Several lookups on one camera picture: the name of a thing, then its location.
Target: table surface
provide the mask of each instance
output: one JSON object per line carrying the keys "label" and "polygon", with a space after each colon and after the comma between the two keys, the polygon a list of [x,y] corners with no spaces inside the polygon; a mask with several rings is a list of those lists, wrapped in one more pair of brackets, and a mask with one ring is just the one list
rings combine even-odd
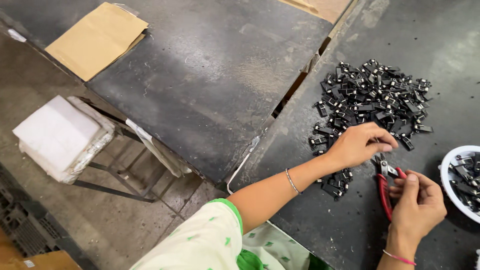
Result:
{"label": "table surface", "polygon": [[[369,59],[399,66],[432,82],[435,97],[425,125],[432,134],[416,134],[415,149],[386,158],[403,169],[440,181],[437,166],[447,152],[478,145],[480,114],[480,1],[360,0],[282,113],[268,129],[230,183],[236,191],[312,158],[307,143],[320,120],[312,104],[321,98],[320,81],[339,61],[359,66]],[[388,220],[368,161],[353,169],[354,181],[338,202],[313,184],[287,203],[271,221],[335,269],[374,269],[382,255]],[[417,251],[419,269],[473,269],[480,247],[480,224],[446,198],[446,219],[426,236]]]}
{"label": "table surface", "polygon": [[[44,49],[103,0],[0,0]],[[219,182],[333,25],[277,0],[126,0],[148,35],[86,86]]]}

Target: pliers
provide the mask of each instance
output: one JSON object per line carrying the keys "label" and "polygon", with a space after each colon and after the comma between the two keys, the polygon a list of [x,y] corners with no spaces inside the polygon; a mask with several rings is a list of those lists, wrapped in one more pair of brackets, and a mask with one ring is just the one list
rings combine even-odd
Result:
{"label": "pliers", "polygon": [[406,179],[407,175],[402,171],[401,168],[396,167],[395,169],[390,166],[385,159],[383,153],[380,153],[380,156],[375,155],[375,159],[372,159],[380,168],[380,173],[377,174],[378,188],[380,192],[380,199],[382,200],[382,205],[384,207],[385,213],[389,221],[392,221],[392,204],[390,203],[390,196],[388,190],[388,181],[387,176],[390,174],[392,177]]}

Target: woman's left hand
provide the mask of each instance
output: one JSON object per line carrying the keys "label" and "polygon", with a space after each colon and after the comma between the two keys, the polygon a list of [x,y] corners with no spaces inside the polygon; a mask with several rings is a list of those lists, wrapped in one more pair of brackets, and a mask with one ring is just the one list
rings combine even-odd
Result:
{"label": "woman's left hand", "polygon": [[323,156],[336,160],[338,167],[344,169],[362,164],[376,152],[389,152],[393,148],[398,148],[395,138],[376,123],[369,122],[349,127]]}

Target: hand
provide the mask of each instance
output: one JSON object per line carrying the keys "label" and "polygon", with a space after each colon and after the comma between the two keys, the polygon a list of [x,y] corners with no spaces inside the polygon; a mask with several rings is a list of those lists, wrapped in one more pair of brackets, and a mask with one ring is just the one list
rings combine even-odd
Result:
{"label": "hand", "polygon": [[420,240],[444,219],[447,210],[437,183],[418,172],[407,170],[405,173],[406,179],[395,179],[396,186],[390,187],[390,197],[400,200],[393,210],[389,227],[395,240],[390,234],[389,240],[401,241],[405,248],[415,251]]}
{"label": "hand", "polygon": [[362,164],[376,152],[388,152],[397,147],[398,143],[388,131],[369,122],[349,127],[325,155],[340,162],[340,169],[344,169]]}

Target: red handle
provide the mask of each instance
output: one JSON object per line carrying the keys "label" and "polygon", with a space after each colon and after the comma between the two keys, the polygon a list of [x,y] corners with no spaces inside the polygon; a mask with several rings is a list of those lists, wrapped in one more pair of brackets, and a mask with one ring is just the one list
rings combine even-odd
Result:
{"label": "red handle", "polygon": [[380,199],[382,200],[382,205],[385,210],[385,214],[387,214],[387,218],[389,221],[392,221],[392,204],[390,203],[390,196],[388,195],[388,181],[385,177],[381,174],[377,174],[378,178],[378,190],[380,192]]}
{"label": "red handle", "polygon": [[395,170],[396,170],[396,172],[398,173],[398,177],[399,177],[400,179],[406,179],[406,178],[407,178],[407,175],[402,171],[401,168],[396,167]]}

